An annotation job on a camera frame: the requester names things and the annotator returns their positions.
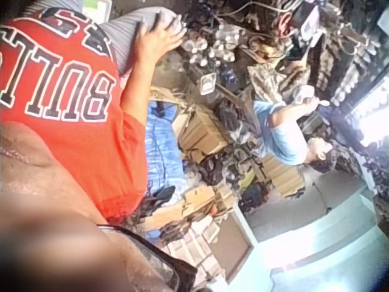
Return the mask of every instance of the leg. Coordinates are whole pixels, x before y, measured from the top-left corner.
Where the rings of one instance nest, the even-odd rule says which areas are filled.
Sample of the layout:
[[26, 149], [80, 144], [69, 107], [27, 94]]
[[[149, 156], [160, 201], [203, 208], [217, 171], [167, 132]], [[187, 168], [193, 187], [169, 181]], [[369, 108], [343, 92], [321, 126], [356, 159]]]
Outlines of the leg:
[[[166, 25], [169, 25], [176, 17], [174, 12], [166, 8], [148, 7], [138, 9], [108, 23], [100, 25], [115, 47], [117, 67], [120, 76], [125, 75], [131, 67], [130, 52], [133, 46], [133, 40], [137, 33], [138, 23], [142, 18], [144, 18], [148, 24], [149, 30], [152, 29], [156, 22], [156, 16], [160, 11], [163, 11], [165, 14]], [[176, 31], [178, 32], [180, 29], [181, 26], [177, 27]]]
[[22, 16], [29, 16], [36, 11], [52, 7], [66, 8], [76, 12], [82, 12], [83, 3], [84, 0], [39, 0], [28, 6], [22, 13]]

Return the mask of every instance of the ear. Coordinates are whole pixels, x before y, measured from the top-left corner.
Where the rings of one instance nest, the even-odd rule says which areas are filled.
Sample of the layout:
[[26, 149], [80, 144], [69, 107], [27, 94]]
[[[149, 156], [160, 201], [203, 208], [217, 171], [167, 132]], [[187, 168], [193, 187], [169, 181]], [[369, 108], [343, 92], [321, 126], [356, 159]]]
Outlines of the ear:
[[319, 153], [319, 154], [317, 155], [317, 157], [318, 157], [319, 160], [321, 160], [321, 161], [326, 160], [326, 155], [325, 155], [323, 152]]

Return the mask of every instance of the wire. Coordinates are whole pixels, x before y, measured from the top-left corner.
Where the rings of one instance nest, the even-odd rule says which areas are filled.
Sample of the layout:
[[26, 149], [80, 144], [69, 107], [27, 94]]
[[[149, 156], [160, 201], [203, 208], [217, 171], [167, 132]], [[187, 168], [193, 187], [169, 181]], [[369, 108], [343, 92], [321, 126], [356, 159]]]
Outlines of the wire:
[[233, 11], [233, 12], [230, 12], [230, 13], [223, 13], [223, 14], [217, 14], [216, 16], [230, 16], [230, 15], [234, 15], [240, 11], [242, 11], [243, 9], [245, 9], [247, 6], [251, 5], [251, 4], [254, 4], [254, 5], [257, 5], [257, 6], [262, 6], [264, 8], [267, 8], [267, 9], [270, 9], [270, 10], [273, 10], [273, 11], [277, 11], [277, 12], [281, 12], [281, 13], [286, 13], [286, 12], [289, 12], [293, 9], [296, 9], [297, 6], [299, 6], [301, 3], [303, 2], [303, 0], [296, 0], [296, 2], [294, 2], [294, 4], [292, 4], [289, 8], [287, 9], [279, 9], [279, 8], [275, 8], [275, 7], [272, 7], [272, 6], [269, 6], [269, 5], [266, 5], [266, 4], [262, 4], [262, 3], [259, 3], [259, 2], [254, 2], [254, 1], [250, 1], [246, 4], [244, 4], [241, 8]]

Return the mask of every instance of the light blue shirt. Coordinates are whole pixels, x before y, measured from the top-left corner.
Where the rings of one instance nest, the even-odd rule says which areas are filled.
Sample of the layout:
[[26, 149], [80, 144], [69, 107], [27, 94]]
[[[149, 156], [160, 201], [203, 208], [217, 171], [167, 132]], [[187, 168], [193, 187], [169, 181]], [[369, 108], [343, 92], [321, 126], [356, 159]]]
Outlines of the light blue shirt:
[[296, 122], [286, 122], [271, 129], [268, 117], [275, 109], [285, 106], [285, 103], [271, 104], [254, 101], [254, 111], [261, 125], [263, 146], [260, 156], [273, 154], [279, 161], [287, 165], [304, 163], [308, 154], [306, 141]]

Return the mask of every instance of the red jersey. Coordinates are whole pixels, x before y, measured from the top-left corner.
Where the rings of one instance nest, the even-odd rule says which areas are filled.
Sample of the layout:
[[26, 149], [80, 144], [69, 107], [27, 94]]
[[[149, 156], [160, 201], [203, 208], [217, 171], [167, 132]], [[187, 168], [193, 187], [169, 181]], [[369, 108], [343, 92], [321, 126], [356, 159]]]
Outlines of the red jersey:
[[147, 185], [145, 127], [120, 109], [104, 31], [47, 9], [0, 26], [0, 41], [1, 120], [36, 131], [105, 218], [134, 211]]

